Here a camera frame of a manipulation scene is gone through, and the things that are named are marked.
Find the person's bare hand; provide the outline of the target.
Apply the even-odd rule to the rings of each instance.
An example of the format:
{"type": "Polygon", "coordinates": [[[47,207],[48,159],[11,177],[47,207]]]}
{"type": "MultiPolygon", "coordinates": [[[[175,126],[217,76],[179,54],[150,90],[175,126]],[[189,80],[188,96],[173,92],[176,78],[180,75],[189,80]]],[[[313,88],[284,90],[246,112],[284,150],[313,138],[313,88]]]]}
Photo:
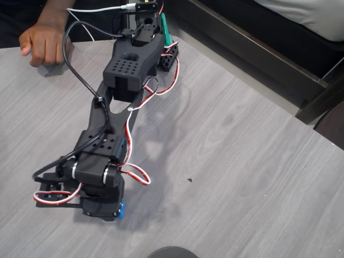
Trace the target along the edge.
{"type": "Polygon", "coordinates": [[[65,26],[38,21],[19,37],[22,56],[32,55],[32,67],[50,66],[64,62],[62,54],[65,26]]]}

